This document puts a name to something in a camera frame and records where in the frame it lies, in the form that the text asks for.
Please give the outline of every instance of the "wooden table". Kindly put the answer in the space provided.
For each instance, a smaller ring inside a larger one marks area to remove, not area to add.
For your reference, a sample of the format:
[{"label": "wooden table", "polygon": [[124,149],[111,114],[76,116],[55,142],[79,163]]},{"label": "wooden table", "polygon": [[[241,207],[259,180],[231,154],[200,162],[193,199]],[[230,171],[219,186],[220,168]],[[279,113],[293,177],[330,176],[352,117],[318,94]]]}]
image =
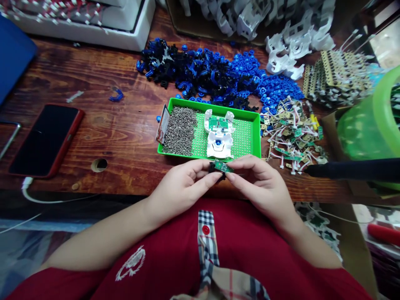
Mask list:
[{"label": "wooden table", "polygon": [[[149,39],[157,37],[165,39],[169,45],[176,44],[178,48],[183,44],[187,44],[189,49],[209,48],[228,59],[233,59],[239,51],[251,49],[249,46],[232,48],[228,43],[178,35],[169,15],[160,8],[156,10]],[[184,162],[157,154],[158,143],[155,141],[157,115],[161,114],[164,104],[180,92],[173,84],[165,90],[137,72],[135,65],[139,53],[95,45],[77,48],[70,41],[41,37],[33,40],[38,46],[37,57],[0,109],[0,119],[22,124],[20,133],[0,161],[0,188],[21,187],[23,178],[8,175],[7,169],[46,103],[80,108],[86,116],[58,174],[49,180],[34,180],[30,190],[149,195],[172,166]],[[268,61],[265,49],[254,50],[261,66],[265,67]],[[313,63],[317,57],[309,55],[305,60]],[[115,94],[114,87],[125,94],[119,103],[108,100]],[[85,93],[67,104],[66,99],[79,90]],[[256,97],[250,100],[252,105],[260,105]],[[315,110],[319,117],[327,114],[317,107]],[[0,143],[5,143],[11,128],[1,126],[0,130]],[[266,138],[262,139],[262,150],[263,153],[268,150]],[[106,159],[108,166],[103,172],[96,173],[91,170],[91,164],[98,158]],[[272,160],[271,164],[277,168],[279,162]],[[345,181],[312,178],[306,174],[293,176],[287,168],[279,171],[294,201],[368,202],[352,196]],[[228,181],[214,187],[208,194],[237,198]]]}]

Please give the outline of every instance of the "red button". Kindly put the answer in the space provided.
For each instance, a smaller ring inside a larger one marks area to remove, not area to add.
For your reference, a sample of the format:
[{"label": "red button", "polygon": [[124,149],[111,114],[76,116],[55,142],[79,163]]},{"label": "red button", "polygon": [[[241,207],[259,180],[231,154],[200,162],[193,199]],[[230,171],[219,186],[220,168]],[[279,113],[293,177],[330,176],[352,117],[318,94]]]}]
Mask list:
[{"label": "red button", "polygon": [[208,234],[210,233],[210,229],[208,228],[207,225],[204,225],[202,229],[203,229],[203,233],[204,233],[205,235],[208,235]]}]

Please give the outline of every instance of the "green container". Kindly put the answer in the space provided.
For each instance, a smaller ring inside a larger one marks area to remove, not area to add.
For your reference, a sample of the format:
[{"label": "green container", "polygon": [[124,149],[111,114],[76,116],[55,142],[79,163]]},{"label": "green container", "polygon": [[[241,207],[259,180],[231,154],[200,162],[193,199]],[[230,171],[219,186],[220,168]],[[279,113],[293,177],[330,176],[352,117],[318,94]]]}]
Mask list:
[{"label": "green container", "polygon": [[[171,98],[168,104],[168,111],[172,112],[175,106],[188,107],[198,110],[197,122],[198,126],[195,128],[195,138],[192,146],[192,156],[177,155],[172,153],[164,153],[163,145],[159,144],[157,152],[164,155],[180,156],[187,158],[205,158],[207,157],[207,137],[208,133],[204,129],[204,114],[208,109],[212,109],[213,116],[225,117],[227,111],[235,115],[233,119],[233,127],[235,128],[232,134],[233,145],[232,154],[234,158],[239,158],[247,154],[253,154],[261,158],[261,138],[260,138],[260,114],[257,112],[249,112],[245,110],[238,110],[234,108],[227,108],[207,103],[189,101],[185,99]],[[232,158],[220,159],[222,161],[231,161]]]},{"label": "green container", "polygon": [[[337,132],[344,152],[351,160],[400,158],[400,130],[396,125],[390,93],[400,82],[400,66],[389,71],[373,95],[349,109],[339,120]],[[400,190],[400,184],[377,184]]]}]

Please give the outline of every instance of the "hand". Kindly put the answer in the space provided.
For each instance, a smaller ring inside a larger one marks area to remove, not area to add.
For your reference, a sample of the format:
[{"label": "hand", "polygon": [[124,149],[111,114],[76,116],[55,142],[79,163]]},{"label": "hand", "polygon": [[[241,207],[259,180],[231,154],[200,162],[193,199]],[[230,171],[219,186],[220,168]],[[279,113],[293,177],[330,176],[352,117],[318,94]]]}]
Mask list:
[{"label": "hand", "polygon": [[285,225],[297,215],[282,176],[269,164],[253,155],[246,155],[227,165],[236,173],[245,174],[243,178],[226,173],[227,179],[275,225]]},{"label": "hand", "polygon": [[210,160],[191,160],[173,167],[146,199],[146,214],[160,225],[192,207],[222,176],[208,173]]}]

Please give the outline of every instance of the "styrofoam box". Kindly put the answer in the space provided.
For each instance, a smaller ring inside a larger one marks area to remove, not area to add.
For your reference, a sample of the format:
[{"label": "styrofoam box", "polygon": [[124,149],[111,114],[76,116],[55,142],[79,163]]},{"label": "styrofoam box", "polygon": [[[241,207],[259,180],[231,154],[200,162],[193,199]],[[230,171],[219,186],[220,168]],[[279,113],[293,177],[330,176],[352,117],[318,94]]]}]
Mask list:
[{"label": "styrofoam box", "polygon": [[[110,27],[113,29],[120,29],[127,31],[133,30],[133,27],[135,26],[136,17],[138,16],[141,0],[124,0],[124,1],[125,3],[122,7],[111,6],[105,8],[104,11],[101,12],[102,15],[101,22],[104,27]],[[24,4],[21,1],[18,2],[16,7],[19,8],[20,10],[23,9],[24,11],[43,14],[42,4],[37,6],[32,3]],[[96,10],[95,5],[91,5],[88,13],[93,16],[90,19],[90,23],[96,25],[97,22],[99,21],[99,16],[94,15],[95,10]],[[80,16],[77,16],[75,13],[72,13],[70,18],[74,22],[83,23],[88,19],[85,16],[85,12],[86,10],[83,9]]]},{"label": "styrofoam box", "polygon": [[74,22],[68,23],[63,20],[59,20],[57,25],[51,19],[43,19],[39,23],[36,21],[35,16],[29,15],[21,16],[19,20],[16,20],[11,12],[9,12],[9,15],[10,20],[26,33],[64,38],[74,42],[84,42],[131,51],[142,51],[146,47],[154,11],[155,0],[144,0],[134,33]]},{"label": "styrofoam box", "polygon": [[93,2],[104,3],[112,6],[124,7],[127,0],[92,0]]}]

